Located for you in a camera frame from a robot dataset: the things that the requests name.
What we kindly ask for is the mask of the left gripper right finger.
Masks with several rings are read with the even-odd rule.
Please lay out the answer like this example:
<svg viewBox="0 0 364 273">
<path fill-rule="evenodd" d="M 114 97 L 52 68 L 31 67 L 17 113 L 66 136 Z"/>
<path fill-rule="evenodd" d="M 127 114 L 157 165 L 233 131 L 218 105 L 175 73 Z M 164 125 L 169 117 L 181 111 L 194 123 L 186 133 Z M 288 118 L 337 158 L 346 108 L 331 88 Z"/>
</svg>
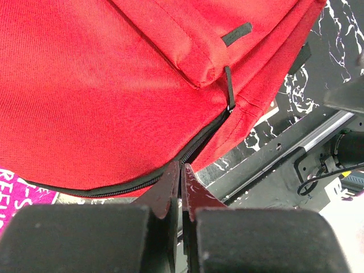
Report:
<svg viewBox="0 0 364 273">
<path fill-rule="evenodd" d="M 232 209 L 181 170 L 189 272 L 348 272 L 328 222 L 310 210 Z"/>
</svg>

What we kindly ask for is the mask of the red student backpack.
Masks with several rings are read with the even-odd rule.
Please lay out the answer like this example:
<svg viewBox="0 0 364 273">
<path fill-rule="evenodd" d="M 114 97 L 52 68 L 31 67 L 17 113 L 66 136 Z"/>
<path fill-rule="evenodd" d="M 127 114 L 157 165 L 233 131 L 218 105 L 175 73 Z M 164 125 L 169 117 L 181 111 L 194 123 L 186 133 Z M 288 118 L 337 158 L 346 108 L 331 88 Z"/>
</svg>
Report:
<svg viewBox="0 0 364 273">
<path fill-rule="evenodd" d="M 270 107 L 325 1 L 2 1 L 1 166 L 88 197 L 199 171 Z"/>
</svg>

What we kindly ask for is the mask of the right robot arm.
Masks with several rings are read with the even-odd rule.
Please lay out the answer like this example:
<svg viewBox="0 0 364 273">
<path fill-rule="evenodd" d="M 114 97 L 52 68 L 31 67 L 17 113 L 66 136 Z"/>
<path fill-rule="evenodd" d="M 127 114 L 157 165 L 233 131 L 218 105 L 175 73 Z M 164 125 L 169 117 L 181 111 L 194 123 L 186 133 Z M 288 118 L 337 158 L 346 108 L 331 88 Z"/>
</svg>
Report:
<svg viewBox="0 0 364 273">
<path fill-rule="evenodd" d="M 363 83 L 347 82 L 338 89 L 328 91 L 324 97 L 324 105 L 363 118 Z M 362 165 L 363 130 L 341 133 L 333 146 L 333 153 L 345 168 Z"/>
</svg>

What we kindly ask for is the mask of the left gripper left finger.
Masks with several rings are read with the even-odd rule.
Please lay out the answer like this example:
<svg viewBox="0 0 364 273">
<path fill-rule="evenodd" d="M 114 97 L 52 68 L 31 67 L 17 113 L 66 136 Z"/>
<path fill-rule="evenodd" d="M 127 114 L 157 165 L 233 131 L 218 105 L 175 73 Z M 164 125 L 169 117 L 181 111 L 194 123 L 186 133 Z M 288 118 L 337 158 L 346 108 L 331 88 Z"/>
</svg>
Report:
<svg viewBox="0 0 364 273">
<path fill-rule="evenodd" d="M 2 272 L 174 272 L 180 166 L 130 204 L 31 205 L 1 238 Z"/>
</svg>

